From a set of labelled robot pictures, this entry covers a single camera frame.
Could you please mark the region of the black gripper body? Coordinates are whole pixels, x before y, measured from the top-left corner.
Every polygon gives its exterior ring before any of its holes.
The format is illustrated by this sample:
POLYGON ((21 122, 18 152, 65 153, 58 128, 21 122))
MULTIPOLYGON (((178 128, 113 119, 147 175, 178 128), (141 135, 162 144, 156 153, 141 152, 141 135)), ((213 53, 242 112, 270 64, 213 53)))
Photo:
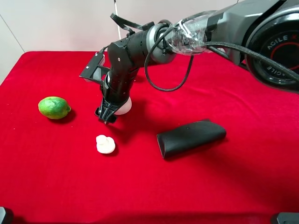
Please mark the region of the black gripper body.
POLYGON ((104 79, 102 103, 120 105, 127 101, 136 75, 148 54, 148 30, 140 31, 108 46, 111 67, 104 79))

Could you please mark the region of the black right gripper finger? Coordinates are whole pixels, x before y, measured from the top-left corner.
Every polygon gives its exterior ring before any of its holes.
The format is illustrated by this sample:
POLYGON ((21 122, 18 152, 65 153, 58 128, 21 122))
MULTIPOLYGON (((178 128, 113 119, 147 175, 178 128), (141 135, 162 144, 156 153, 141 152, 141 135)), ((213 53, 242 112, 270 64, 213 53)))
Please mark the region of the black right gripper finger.
POLYGON ((107 108, 107 123, 114 123, 117 120, 116 112, 121 108, 120 105, 109 105, 107 108))

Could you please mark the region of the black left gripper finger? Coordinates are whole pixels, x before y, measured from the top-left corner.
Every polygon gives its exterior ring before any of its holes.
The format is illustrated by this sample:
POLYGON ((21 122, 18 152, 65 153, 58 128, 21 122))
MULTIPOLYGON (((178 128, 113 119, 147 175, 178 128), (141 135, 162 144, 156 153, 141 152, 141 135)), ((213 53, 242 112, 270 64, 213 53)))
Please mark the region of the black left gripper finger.
POLYGON ((105 124, 111 123, 111 112, 111 103, 102 98, 100 106, 97 107, 95 111, 95 115, 98 117, 98 120, 104 122, 105 124))

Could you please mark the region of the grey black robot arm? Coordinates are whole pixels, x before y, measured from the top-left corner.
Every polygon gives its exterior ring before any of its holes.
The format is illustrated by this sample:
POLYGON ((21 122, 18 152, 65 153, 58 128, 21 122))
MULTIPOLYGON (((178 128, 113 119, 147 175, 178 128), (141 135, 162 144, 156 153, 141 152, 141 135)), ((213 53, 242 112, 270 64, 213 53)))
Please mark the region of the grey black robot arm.
POLYGON ((176 23, 136 24, 111 18, 127 36, 110 43, 110 68, 93 58, 90 76, 99 74, 102 102, 95 114, 113 123, 129 100, 140 68, 171 62, 175 55, 210 50, 247 69, 260 82, 284 91, 299 90, 299 3, 296 0, 245 0, 222 10, 200 12, 176 23))

